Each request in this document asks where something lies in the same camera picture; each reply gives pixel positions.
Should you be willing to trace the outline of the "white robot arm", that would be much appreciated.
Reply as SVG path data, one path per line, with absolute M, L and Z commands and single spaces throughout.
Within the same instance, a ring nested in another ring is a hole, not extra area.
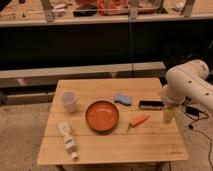
M 163 122 L 170 124 L 176 110 L 188 97 L 213 113 L 213 85 L 206 81 L 209 67 L 202 60 L 192 60 L 170 68 L 161 100 L 165 106 Z

